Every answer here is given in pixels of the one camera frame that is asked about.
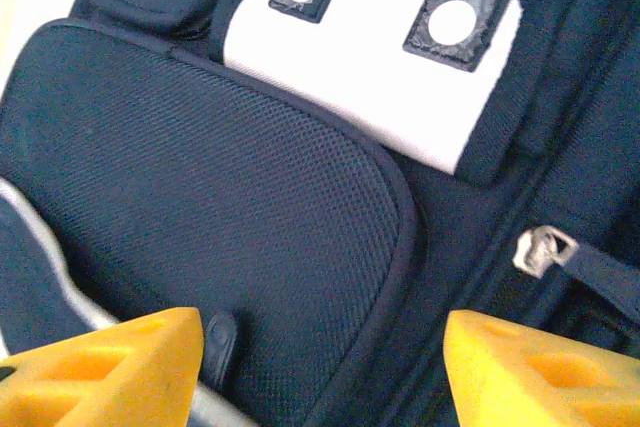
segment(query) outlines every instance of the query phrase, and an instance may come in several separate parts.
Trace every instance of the navy blue backpack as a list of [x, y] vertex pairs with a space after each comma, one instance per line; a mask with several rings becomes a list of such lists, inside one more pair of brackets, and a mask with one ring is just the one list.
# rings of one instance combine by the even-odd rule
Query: navy blue backpack
[[195, 306], [192, 426], [456, 426], [452, 309], [640, 357], [640, 0], [76, 0], [0, 112], [8, 350]]

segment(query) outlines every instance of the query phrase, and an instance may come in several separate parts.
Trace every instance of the zipper pull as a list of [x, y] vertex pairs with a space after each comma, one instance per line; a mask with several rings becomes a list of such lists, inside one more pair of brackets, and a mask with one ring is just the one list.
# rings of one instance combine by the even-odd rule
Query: zipper pull
[[578, 251], [578, 247], [575, 239], [555, 227], [544, 225], [527, 230], [520, 236], [513, 265], [541, 279], [553, 264], [564, 266], [569, 262]]

